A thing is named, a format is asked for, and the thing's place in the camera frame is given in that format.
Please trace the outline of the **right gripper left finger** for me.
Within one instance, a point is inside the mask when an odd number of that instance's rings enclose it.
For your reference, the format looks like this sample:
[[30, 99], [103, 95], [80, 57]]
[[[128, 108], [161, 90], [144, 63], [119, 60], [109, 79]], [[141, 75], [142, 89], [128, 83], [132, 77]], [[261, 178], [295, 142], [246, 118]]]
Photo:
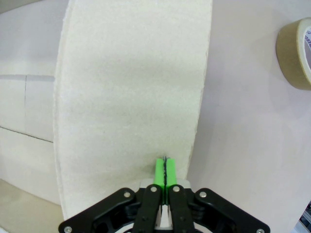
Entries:
[[161, 209], [165, 160], [155, 162], [153, 180], [143, 180], [138, 191], [121, 188], [105, 199], [63, 221], [60, 233], [153, 233]]

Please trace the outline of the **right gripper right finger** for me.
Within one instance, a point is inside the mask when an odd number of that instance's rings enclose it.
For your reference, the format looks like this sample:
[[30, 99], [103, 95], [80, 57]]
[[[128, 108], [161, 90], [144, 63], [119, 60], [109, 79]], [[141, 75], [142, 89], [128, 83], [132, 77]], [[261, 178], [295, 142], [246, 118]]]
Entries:
[[193, 192], [177, 182], [175, 161], [165, 159], [165, 188], [173, 231], [195, 233], [269, 233], [270, 227], [208, 188]]

